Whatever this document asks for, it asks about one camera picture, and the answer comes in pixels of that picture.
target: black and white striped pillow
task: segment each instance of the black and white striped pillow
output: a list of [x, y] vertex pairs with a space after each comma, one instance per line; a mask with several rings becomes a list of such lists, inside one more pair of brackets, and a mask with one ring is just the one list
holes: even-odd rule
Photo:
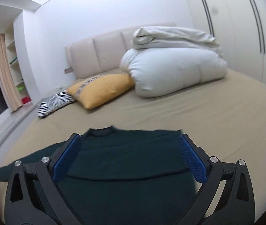
[[39, 106], [38, 117], [45, 118], [52, 114], [56, 110], [65, 107], [68, 104], [74, 103], [75, 99], [69, 95], [66, 91], [62, 91], [58, 94], [52, 95], [44, 99]]

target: beige upholstered headboard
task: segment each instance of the beige upholstered headboard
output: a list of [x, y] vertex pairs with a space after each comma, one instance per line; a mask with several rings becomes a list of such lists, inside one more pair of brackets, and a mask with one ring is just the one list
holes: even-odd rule
[[[143, 26], [176, 26], [175, 23], [160, 23]], [[131, 49], [131, 40], [136, 26], [111, 31], [66, 47], [70, 65], [78, 79], [85, 79], [97, 73], [118, 68], [122, 56]]]

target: beige bed sheet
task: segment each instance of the beige bed sheet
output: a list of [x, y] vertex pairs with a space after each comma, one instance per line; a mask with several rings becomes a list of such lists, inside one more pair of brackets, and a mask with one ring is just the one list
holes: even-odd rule
[[[233, 163], [245, 160], [254, 189], [256, 219], [266, 210], [266, 85], [235, 71], [222, 80], [163, 97], [143, 99], [131, 90], [95, 110], [86, 111], [79, 103], [64, 107], [34, 120], [3, 164], [64, 141], [72, 133], [110, 125], [125, 130], [183, 129], [209, 156]], [[6, 185], [0, 183], [1, 217]]]

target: metal screw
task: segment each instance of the metal screw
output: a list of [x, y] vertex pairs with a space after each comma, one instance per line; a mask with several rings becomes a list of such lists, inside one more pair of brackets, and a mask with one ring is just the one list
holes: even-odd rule
[[14, 165], [17, 166], [17, 167], [18, 167], [20, 164], [21, 164], [21, 161], [16, 161], [16, 162], [14, 163]]
[[219, 160], [217, 159], [217, 157], [210, 157], [210, 161], [216, 163], [216, 162], [218, 162]]
[[41, 159], [41, 161], [43, 163], [47, 163], [49, 161], [49, 157], [44, 157], [44, 158]]
[[239, 163], [239, 165], [241, 165], [241, 166], [244, 166], [244, 165], [246, 164], [244, 160], [239, 160], [238, 163]]

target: white wardrobe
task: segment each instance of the white wardrobe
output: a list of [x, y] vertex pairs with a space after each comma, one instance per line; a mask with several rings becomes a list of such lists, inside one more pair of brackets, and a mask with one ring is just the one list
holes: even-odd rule
[[266, 83], [266, 0], [187, 0], [195, 28], [220, 42], [228, 67]]

